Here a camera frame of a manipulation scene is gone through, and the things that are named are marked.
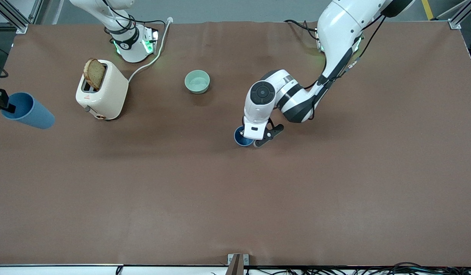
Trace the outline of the blue plastic cup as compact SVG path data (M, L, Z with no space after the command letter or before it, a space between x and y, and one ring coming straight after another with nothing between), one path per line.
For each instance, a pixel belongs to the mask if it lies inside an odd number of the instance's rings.
M9 96L8 103L15 106L13 113L1 110L2 115L8 120L42 130L49 129L55 123L54 115L29 93L14 93Z
M243 136L244 126L238 127L234 131L234 141L241 147L251 146L255 140Z

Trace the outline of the brown table cover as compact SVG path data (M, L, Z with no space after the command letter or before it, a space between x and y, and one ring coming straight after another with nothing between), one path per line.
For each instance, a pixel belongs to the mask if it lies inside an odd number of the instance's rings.
M0 264L471 266L471 60L443 21L384 23L315 118L261 148L233 139L248 89L323 55L286 23L173 24L120 117L76 102L89 58L125 75L100 25L30 26L0 87L55 116L0 114ZM203 94L184 84L204 70Z

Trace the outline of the green bowl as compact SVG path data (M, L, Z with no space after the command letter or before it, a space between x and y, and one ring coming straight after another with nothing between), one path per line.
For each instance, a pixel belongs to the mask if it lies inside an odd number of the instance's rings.
M185 76L185 87L193 94L205 93L210 85L210 76L204 70L193 70Z

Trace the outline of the brown bread slice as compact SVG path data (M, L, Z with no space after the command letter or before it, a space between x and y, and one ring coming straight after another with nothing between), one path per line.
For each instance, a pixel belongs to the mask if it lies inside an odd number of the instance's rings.
M90 58L84 65L83 76L93 89L100 89L106 67L96 58Z

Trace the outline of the cream white toaster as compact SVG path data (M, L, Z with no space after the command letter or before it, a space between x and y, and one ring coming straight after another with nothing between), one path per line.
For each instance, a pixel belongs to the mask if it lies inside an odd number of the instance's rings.
M78 84L77 103L98 120L114 120L122 111L127 97L129 82L111 61L98 60L106 67L100 89L93 89L84 79Z

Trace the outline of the aluminium frame profile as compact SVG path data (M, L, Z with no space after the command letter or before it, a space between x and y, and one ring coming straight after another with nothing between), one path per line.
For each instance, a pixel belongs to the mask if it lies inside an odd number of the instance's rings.
M462 21L471 15L471 0L463 0L448 11L454 13L454 15L448 19L450 28L461 29Z
M25 34L28 26L39 21L45 0L0 0L0 31Z

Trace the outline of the metal table edge bracket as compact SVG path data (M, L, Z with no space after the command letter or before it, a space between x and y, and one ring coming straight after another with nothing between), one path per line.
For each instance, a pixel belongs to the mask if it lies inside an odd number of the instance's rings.
M249 254L228 254L228 268L225 275L250 275Z

